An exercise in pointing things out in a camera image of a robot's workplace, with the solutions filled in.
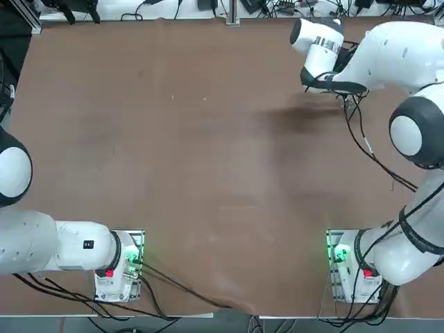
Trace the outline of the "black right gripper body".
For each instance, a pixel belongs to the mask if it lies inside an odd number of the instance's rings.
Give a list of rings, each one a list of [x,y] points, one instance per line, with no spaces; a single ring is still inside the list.
[[[333,70],[344,70],[359,46],[358,42],[351,42],[346,40],[345,43],[349,44],[350,46],[342,46],[340,48]]]

